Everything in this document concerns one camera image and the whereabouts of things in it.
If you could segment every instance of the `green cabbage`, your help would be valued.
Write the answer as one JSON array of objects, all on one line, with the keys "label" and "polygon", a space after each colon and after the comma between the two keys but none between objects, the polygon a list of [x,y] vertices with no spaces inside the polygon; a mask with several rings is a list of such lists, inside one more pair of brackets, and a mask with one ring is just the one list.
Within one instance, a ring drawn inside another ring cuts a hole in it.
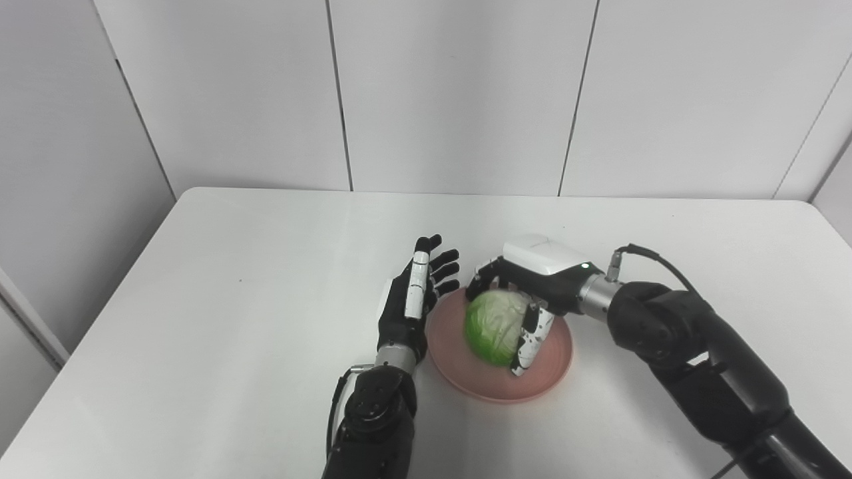
[{"label": "green cabbage", "polygon": [[490,290],[468,305],[464,337],[473,352],[495,366],[508,366],[518,348],[527,300],[518,292]]}]

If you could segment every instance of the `robotic hand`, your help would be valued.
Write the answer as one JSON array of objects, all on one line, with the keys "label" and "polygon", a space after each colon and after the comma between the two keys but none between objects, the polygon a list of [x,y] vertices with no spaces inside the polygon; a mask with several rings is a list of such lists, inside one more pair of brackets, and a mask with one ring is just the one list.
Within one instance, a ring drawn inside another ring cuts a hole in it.
[{"label": "robotic hand", "polygon": [[[324,479],[401,479],[408,473],[417,396],[412,374],[426,356],[426,315],[441,296],[458,289],[458,251],[436,258],[441,237],[420,238],[414,255],[393,279],[378,321],[375,365],[353,366],[341,377],[331,403]],[[347,377],[362,372],[344,408],[333,446],[331,429]]]},{"label": "robotic hand", "polygon": [[[621,257],[632,253],[668,268],[685,286],[618,281]],[[588,315],[607,324],[615,343],[650,367],[704,437],[719,443],[752,479],[852,479],[852,474],[792,411],[781,381],[701,298],[674,266],[636,245],[616,250],[607,272],[540,235],[514,239],[503,255],[480,267],[466,295],[493,281],[514,284],[531,302],[510,366],[530,366],[555,315]]]}]

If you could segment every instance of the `black cable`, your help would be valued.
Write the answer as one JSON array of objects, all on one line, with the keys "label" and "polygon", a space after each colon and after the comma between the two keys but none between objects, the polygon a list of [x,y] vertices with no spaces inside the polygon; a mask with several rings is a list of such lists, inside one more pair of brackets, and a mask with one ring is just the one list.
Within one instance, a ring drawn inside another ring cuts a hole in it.
[{"label": "black cable", "polygon": [[731,461],[730,461],[729,463],[725,464],[725,466],[724,466],[724,467],[722,467],[722,468],[721,468],[721,469],[720,469],[720,470],[719,470],[716,474],[714,474],[714,475],[713,475],[713,477],[711,477],[710,479],[721,479],[721,478],[722,478],[722,476],[724,476],[725,474],[728,474],[728,472],[729,472],[730,470],[732,470],[732,469],[734,468],[734,466],[736,466],[737,464],[739,464],[739,463],[740,463],[743,459],[745,459],[745,458],[746,458],[746,456],[748,456],[749,454],[753,453],[753,452],[754,452],[754,450],[755,450],[755,449],[757,449],[757,446],[759,446],[759,445],[760,445],[760,444],[762,444],[764,441],[766,441],[766,438],[767,438],[767,437],[769,437],[769,436],[771,436],[774,432],[775,432],[775,427],[771,427],[771,428],[769,428],[769,429],[765,430],[762,434],[758,434],[758,435],[757,435],[757,436],[756,436],[756,437],[755,437],[755,438],[751,441],[751,444],[749,444],[749,446],[748,446],[748,447],[746,447],[746,448],[745,448],[745,449],[743,449],[743,450],[742,450],[739,454],[737,454],[736,456],[734,456],[734,458],[733,458],[733,459],[731,459]]},{"label": "black cable", "polygon": [[337,414],[337,403],[340,402],[340,396],[343,394],[343,389],[346,388],[346,381],[352,374],[352,368],[337,380],[337,387],[334,389],[334,395],[331,397],[331,410],[328,412],[328,428],[325,431],[325,455],[331,453],[331,438],[334,435],[334,416]]},{"label": "black cable", "polygon": [[695,290],[695,286],[692,286],[692,283],[687,280],[687,277],[684,276],[683,273],[681,273],[677,268],[675,268],[675,265],[669,263],[665,260],[665,258],[660,256],[657,251],[649,250],[648,248],[639,245],[634,245],[633,243],[630,243],[627,246],[621,246],[616,251],[646,257],[648,259],[656,261],[657,263],[662,264],[664,268],[668,269],[670,273],[675,275],[677,280],[680,281],[681,284],[683,284],[683,287],[685,287],[687,291],[695,293],[695,295],[698,297],[701,296],[698,291]]}]

